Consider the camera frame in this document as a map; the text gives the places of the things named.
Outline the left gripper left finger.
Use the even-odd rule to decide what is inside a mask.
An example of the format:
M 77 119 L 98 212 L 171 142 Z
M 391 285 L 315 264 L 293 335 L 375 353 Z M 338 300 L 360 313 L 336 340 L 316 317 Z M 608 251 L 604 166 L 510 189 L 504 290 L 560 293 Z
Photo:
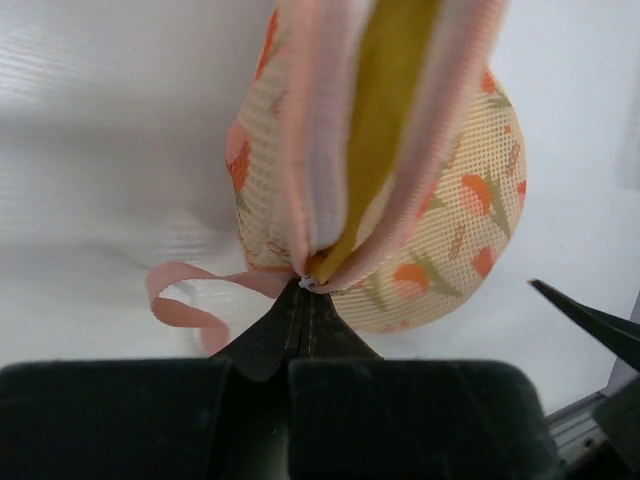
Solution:
M 272 307 L 251 327 L 212 356 L 226 359 L 245 378 L 266 382 L 299 348 L 303 293 L 289 282 Z

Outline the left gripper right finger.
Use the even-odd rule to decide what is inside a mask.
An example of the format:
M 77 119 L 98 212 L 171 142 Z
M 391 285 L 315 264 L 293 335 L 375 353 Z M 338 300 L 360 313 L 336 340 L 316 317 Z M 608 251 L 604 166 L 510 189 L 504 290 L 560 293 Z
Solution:
M 337 313 L 330 295 L 301 291 L 299 356 L 337 360 L 379 360 L 377 354 Z

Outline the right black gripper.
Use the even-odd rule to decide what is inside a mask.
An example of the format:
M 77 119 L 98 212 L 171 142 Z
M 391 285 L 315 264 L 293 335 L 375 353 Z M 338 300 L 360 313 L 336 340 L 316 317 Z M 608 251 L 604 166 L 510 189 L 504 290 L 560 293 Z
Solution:
M 639 325 L 583 305 L 539 279 L 529 284 L 572 322 L 639 371 Z M 633 473 L 639 472 L 639 376 L 604 393 L 593 418 Z

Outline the aluminium frame rail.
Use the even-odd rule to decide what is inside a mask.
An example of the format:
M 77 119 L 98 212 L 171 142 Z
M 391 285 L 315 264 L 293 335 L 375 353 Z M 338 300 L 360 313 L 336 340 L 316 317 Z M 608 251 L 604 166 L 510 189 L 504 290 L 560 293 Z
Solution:
M 607 441 L 593 418 L 607 397 L 599 392 L 578 400 L 546 417 L 558 455 L 566 465 L 579 463 Z

